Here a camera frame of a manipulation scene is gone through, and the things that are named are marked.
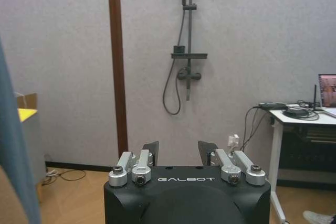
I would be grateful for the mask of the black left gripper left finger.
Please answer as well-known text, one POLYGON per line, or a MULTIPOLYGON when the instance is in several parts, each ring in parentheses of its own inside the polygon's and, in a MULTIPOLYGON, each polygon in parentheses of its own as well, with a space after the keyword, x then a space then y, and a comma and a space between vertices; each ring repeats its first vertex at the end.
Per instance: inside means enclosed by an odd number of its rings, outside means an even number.
POLYGON ((132 152, 123 152, 118 163, 109 173, 111 187, 123 187, 129 176, 136 186, 143 186, 151 180, 151 167, 158 162, 159 141, 144 144, 137 158, 132 152))

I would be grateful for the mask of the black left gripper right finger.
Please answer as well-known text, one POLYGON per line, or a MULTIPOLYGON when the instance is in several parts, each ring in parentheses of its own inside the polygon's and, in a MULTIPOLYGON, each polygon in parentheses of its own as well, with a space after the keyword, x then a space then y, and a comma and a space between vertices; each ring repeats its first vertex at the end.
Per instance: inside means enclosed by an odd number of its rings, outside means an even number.
POLYGON ((260 166, 254 164, 243 151, 233 151, 227 154, 214 143, 198 141, 198 150, 202 164, 219 166, 221 179, 231 185, 240 182, 242 174, 245 181, 253 186, 263 186, 266 183, 266 173, 260 166))

